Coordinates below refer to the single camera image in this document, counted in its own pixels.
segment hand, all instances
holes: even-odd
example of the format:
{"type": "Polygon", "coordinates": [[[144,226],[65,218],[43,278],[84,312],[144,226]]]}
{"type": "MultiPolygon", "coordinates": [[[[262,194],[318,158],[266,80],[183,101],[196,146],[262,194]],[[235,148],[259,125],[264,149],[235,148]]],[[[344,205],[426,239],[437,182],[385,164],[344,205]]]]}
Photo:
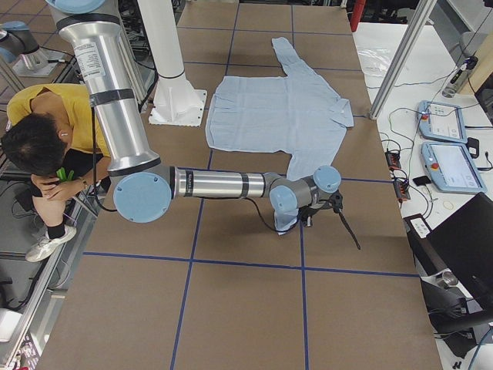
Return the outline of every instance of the hand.
{"type": "Polygon", "coordinates": [[[57,183],[60,181],[58,177],[55,176],[38,176],[38,175],[31,175],[31,181],[35,186],[41,190],[42,196],[45,196],[45,194],[50,191],[51,189],[55,188],[57,183]]]}
{"type": "Polygon", "coordinates": [[[81,180],[65,181],[43,193],[48,200],[68,200],[86,188],[81,180]]]}

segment green object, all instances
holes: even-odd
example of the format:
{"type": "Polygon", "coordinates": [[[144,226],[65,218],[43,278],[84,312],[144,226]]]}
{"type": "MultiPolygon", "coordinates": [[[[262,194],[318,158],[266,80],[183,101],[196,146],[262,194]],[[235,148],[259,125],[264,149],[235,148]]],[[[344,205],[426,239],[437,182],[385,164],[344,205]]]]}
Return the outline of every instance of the green object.
{"type": "Polygon", "coordinates": [[[74,170],[70,170],[69,176],[67,177],[65,168],[62,167],[58,171],[56,171],[56,176],[60,179],[61,183],[64,183],[66,181],[72,181],[72,179],[74,178],[74,170]]]}

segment white sneaker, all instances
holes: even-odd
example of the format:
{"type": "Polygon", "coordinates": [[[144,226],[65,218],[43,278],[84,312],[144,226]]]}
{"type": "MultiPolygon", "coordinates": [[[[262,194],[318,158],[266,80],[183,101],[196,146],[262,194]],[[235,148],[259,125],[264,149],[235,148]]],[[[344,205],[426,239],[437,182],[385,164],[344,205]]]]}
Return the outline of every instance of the white sneaker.
{"type": "Polygon", "coordinates": [[[29,262],[42,261],[53,254],[56,248],[75,236],[77,229],[73,226],[65,225],[65,235],[62,237],[56,237],[55,239],[49,239],[48,236],[43,236],[41,240],[32,246],[32,248],[25,254],[25,259],[29,262]]]}

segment yellow t-shirt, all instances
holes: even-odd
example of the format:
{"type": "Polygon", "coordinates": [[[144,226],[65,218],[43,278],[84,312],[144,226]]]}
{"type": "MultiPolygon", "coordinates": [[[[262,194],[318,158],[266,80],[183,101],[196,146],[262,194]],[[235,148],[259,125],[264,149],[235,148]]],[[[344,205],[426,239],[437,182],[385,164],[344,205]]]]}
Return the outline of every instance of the yellow t-shirt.
{"type": "MultiPolygon", "coordinates": [[[[15,126],[18,121],[32,113],[31,100],[43,89],[62,97],[63,105],[69,115],[69,125],[73,129],[72,149],[92,153],[92,121],[89,106],[89,92],[84,85],[72,83],[49,83],[34,85],[17,92],[7,105],[7,116],[15,126]]],[[[96,148],[103,156],[110,156],[106,141],[96,118],[96,148]]]]}

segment black chair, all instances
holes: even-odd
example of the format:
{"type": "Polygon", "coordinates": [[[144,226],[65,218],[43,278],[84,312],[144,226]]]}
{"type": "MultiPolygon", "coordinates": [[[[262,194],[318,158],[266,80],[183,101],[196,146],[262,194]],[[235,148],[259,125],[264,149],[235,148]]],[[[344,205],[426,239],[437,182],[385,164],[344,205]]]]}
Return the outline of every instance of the black chair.
{"type": "Polygon", "coordinates": [[[374,3],[372,22],[407,24],[407,17],[399,17],[400,9],[416,9],[419,0],[377,0],[374,3]]]}

